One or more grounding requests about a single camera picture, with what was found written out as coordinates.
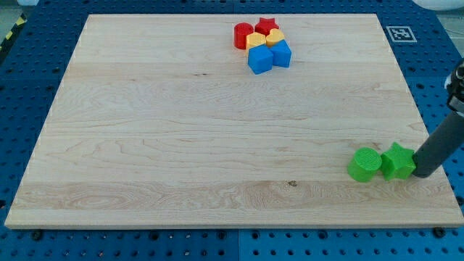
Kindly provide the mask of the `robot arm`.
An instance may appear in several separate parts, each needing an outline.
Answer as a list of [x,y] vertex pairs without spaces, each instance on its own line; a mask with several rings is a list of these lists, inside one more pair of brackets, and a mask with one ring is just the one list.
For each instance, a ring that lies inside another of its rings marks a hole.
[[463,116],[463,58],[447,76],[444,88],[449,95],[447,106],[459,116]]

